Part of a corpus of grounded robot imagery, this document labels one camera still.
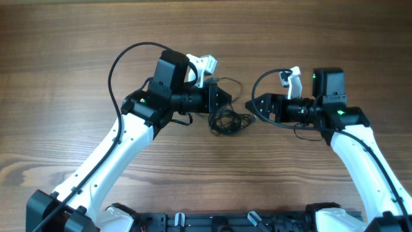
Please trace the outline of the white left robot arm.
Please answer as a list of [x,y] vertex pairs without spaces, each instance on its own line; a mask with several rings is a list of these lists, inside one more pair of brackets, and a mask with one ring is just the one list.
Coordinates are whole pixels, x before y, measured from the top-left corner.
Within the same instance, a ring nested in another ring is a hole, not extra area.
[[213,113],[231,101],[207,84],[217,61],[164,48],[154,75],[115,106],[110,132],[83,164],[51,193],[36,191],[26,205],[27,231],[142,231],[138,213],[101,205],[129,163],[174,120],[173,115]]

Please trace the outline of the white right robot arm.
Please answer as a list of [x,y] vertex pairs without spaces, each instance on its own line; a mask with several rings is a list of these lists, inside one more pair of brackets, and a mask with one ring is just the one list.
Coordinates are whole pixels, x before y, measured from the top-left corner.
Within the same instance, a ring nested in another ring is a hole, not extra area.
[[277,69],[288,94],[251,96],[245,105],[262,121],[290,130],[318,131],[348,170],[364,204],[367,222],[340,205],[309,204],[304,226],[309,231],[411,231],[411,195],[402,186],[358,107],[347,105],[344,71],[316,68],[311,99],[301,96],[297,67]]

